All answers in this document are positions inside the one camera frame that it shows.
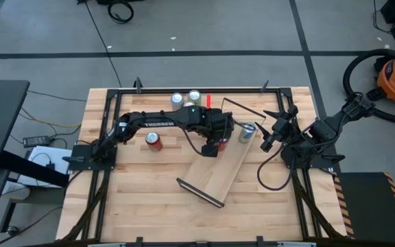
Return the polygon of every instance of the gray concrete floor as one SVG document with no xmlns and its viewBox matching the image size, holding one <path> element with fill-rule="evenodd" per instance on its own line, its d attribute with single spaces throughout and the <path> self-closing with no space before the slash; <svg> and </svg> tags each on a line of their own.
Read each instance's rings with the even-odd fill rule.
<svg viewBox="0 0 395 247">
<path fill-rule="evenodd" d="M 0 54 L 61 54 L 104 52 L 84 5 L 76 0 L 6 0 L 0 9 Z M 391 36 L 372 26 L 372 0 L 295 0 L 307 46 L 311 51 L 395 49 Z M 378 0 L 378 8 L 384 0 Z M 111 52 L 128 51 L 302 51 L 289 1 L 283 0 L 146 0 L 132 3 L 135 17 L 127 25 L 112 22 L 105 6 L 88 2 Z M 386 28 L 379 16 L 379 25 Z M 117 57 L 112 61 L 123 86 L 139 76 L 144 86 L 311 86 L 303 56 L 158 56 Z M 312 57 L 326 113 L 344 103 L 342 75 L 352 56 Z M 373 84 L 372 62 L 357 68 L 357 90 Z M 30 89 L 62 97 L 86 99 L 89 88 L 116 87 L 118 81 L 107 58 L 0 59 L 0 80 L 29 80 Z M 395 105 L 382 107 L 395 111 Z M 82 120 L 82 102 L 28 94 L 24 107 L 41 119 L 60 124 Z M 350 123 L 337 142 L 345 154 L 343 172 L 389 172 L 395 178 L 395 124 L 372 117 Z M 70 132 L 58 129 L 58 132 Z M 18 138 L 52 134 L 49 126 L 16 120 Z M 71 148 L 77 135 L 65 136 Z M 23 156 L 25 149 L 10 139 L 6 150 Z M 4 208 L 0 202 L 0 213 Z M 22 205 L 12 224 L 27 226 L 56 205 Z M 51 242 L 59 212 L 53 212 L 2 246 Z"/>
</svg>

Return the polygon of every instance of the orange vacuum cleaner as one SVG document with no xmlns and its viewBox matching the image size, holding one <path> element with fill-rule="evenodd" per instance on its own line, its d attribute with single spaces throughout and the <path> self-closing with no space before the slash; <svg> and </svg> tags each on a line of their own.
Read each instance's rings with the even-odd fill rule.
<svg viewBox="0 0 395 247">
<path fill-rule="evenodd" d="M 376 88 L 367 93 L 368 99 L 377 101 L 388 98 L 395 101 L 395 51 L 389 49 L 375 49 L 354 59 L 344 73 L 344 89 L 347 95 L 353 93 L 350 86 L 350 76 L 353 69 L 363 60 L 373 57 L 377 58 L 374 68 L 379 72 Z M 395 115 L 375 109 L 373 115 L 395 123 Z"/>
</svg>

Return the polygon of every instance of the wooden table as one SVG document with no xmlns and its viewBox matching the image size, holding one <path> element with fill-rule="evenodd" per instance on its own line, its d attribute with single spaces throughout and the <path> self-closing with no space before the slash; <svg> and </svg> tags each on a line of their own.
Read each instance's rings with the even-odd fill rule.
<svg viewBox="0 0 395 247">
<path fill-rule="evenodd" d="M 315 109 L 308 87 L 293 87 L 294 104 L 298 107 L 298 121 L 303 129 L 315 120 Z M 79 139 L 92 141 L 99 136 L 101 116 L 107 89 L 91 89 L 86 103 Z M 171 109 L 170 94 L 125 95 L 120 113 L 130 111 L 159 111 Z M 212 107 L 220 107 L 224 97 L 252 110 L 278 110 L 276 97 L 269 93 L 212 94 Z M 274 119 L 268 117 L 265 128 L 271 129 Z M 159 153 L 151 152 L 144 137 L 157 131 L 164 143 Z M 200 146 L 201 137 L 191 136 Z M 257 134 L 239 173 L 225 200 L 218 209 L 208 202 L 180 188 L 176 178 L 182 178 L 197 155 L 179 128 L 141 129 L 127 145 L 120 145 L 115 170 L 111 173 L 102 242 L 192 242 L 192 241 L 265 241 L 302 239 L 291 183 L 281 191 L 268 191 L 257 182 L 259 164 L 274 153 L 260 149 L 261 133 Z M 281 185 L 288 169 L 278 156 L 270 161 L 262 173 L 263 182 Z M 57 239 L 64 237 L 86 208 L 92 172 L 80 174 L 67 189 L 60 218 Z M 330 175 L 319 170 L 310 171 L 312 188 L 318 208 L 341 234 L 346 234 L 335 186 Z M 310 235 L 313 235 L 310 213 L 306 213 Z M 94 235 L 97 214 L 91 220 L 90 237 Z"/>
</svg>

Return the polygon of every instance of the black metal frame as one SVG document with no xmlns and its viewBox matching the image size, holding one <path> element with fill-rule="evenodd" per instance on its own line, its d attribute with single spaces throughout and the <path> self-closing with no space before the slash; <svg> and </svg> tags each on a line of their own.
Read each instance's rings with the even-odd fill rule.
<svg viewBox="0 0 395 247">
<path fill-rule="evenodd" d="M 137 89 L 108 89 L 107 94 L 106 94 L 106 102 L 105 102 L 105 107 L 103 111 L 103 118 L 101 121 L 101 128 L 100 128 L 100 135 L 99 138 L 102 138 L 106 134 L 106 127 L 108 124 L 108 118 L 109 118 L 109 111 L 110 111 L 110 104 L 112 102 L 112 99 L 115 98 L 115 109 L 114 109 L 114 115 L 112 117 L 112 124 L 118 120 L 119 117 L 119 111 L 120 111 L 120 104 L 121 104 L 121 98 L 126 95 L 126 94 L 171 94 L 171 93 L 188 93 L 191 89 L 190 88 L 182 88 L 182 89 L 147 89 L 147 88 L 141 88 L 138 87 Z M 284 102 L 283 102 L 283 97 L 287 98 L 287 102 L 289 104 L 289 107 L 294 104 L 294 100 L 292 98 L 292 92 L 290 88 L 260 88 L 260 87 L 252 87 L 252 88 L 201 88 L 198 89 L 199 92 L 201 93 L 275 93 L 277 103 L 278 103 L 278 109 L 279 111 L 285 110 L 284 107 Z M 304 178 L 304 185 L 306 187 L 306 191 L 309 195 L 309 197 L 314 201 L 313 198 L 313 190 L 311 186 L 311 181 L 310 181 L 310 176 L 309 176 L 309 171 L 307 169 L 302 170 L 303 178 Z M 93 177 L 91 178 L 91 186 L 89 189 L 89 194 L 88 194 L 88 204 L 90 204 L 94 198 L 95 195 L 95 190 L 97 188 L 97 181 L 98 181 L 98 171 L 93 171 Z M 109 178 L 110 178 L 110 171 L 104 171 L 104 180 L 105 183 L 109 183 Z M 106 187 L 106 192 L 104 197 L 101 199 L 99 202 L 99 212 L 97 216 L 97 222 L 96 222 L 96 227 L 95 227 L 95 239 L 100 240 L 101 239 L 101 229 L 103 226 L 103 220 L 104 220 L 104 211 L 106 208 L 106 198 L 107 198 L 107 192 L 108 188 Z M 300 220 L 300 228 L 301 228 L 301 233 L 303 239 L 309 237 L 309 232 L 307 229 L 307 221 L 306 221 L 306 215 L 304 213 L 304 207 L 302 204 L 302 199 L 301 197 L 295 193 L 296 197 L 296 206 L 298 210 L 298 218 Z M 321 237 L 321 228 L 318 223 L 318 221 L 312 216 L 313 220 L 313 227 L 315 230 L 315 236 L 316 237 Z M 88 220 L 85 223 L 85 226 L 82 231 L 82 239 L 88 239 L 88 233 L 89 233 L 89 227 L 90 227 L 90 220 Z M 257 246 L 258 242 L 218 242 L 221 245 L 246 245 L 246 246 Z M 276 242 L 263 242 L 265 245 L 272 245 L 275 246 Z M 172 244 L 172 243 L 151 243 L 154 245 L 160 245 L 162 246 L 163 244 Z"/>
</svg>

